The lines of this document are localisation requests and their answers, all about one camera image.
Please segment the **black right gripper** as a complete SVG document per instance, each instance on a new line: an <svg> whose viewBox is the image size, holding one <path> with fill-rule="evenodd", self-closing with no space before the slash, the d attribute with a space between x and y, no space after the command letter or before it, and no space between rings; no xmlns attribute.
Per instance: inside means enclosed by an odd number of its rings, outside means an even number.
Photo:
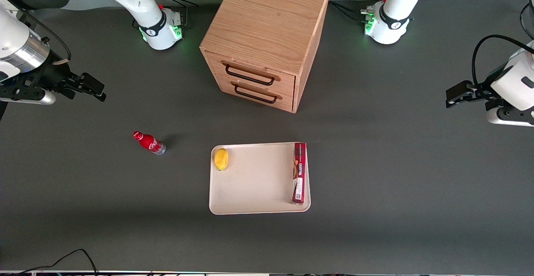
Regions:
<svg viewBox="0 0 534 276"><path fill-rule="evenodd" d="M82 73L81 77L72 73L67 63L54 65L51 61L46 61L40 66L40 88L62 94L71 100L78 92L89 94L104 102L106 99L104 84L89 73Z"/></svg>

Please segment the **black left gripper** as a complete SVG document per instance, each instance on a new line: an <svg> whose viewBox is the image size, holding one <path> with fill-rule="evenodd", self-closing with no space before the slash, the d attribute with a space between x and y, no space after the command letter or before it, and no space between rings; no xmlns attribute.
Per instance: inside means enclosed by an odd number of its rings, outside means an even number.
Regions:
<svg viewBox="0 0 534 276"><path fill-rule="evenodd" d="M473 84L469 80L464 80L446 90L446 108L472 101L488 101L500 104L502 98L491 87L491 83Z"/></svg>

